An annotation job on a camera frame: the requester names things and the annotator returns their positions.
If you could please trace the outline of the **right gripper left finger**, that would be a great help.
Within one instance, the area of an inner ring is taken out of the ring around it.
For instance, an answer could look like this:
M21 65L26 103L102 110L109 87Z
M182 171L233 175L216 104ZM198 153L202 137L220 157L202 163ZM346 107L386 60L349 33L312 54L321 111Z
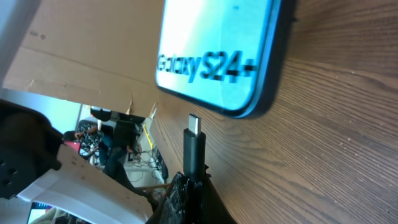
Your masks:
M195 215L193 209L194 184L181 172L178 172L152 216L152 224L192 224Z

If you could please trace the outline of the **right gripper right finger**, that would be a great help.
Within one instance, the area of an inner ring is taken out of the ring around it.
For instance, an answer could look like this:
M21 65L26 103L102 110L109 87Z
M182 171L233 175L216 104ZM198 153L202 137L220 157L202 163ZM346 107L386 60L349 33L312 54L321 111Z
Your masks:
M198 196L198 202L195 205L198 223L237 224L211 182L211 175L206 172L208 168L205 165L204 178L194 188Z

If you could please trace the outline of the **Samsung Galaxy smartphone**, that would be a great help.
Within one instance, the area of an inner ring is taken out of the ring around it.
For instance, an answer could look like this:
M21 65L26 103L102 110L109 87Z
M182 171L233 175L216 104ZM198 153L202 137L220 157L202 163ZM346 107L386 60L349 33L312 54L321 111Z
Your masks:
M270 110L294 21L295 0L167 0L157 87L233 119Z

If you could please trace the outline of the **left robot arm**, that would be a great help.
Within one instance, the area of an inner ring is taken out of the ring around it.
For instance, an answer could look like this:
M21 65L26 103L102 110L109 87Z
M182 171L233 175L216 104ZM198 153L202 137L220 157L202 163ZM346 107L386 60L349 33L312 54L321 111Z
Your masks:
M62 141L42 114L1 101L1 197L40 202L90 223L145 223L148 200Z

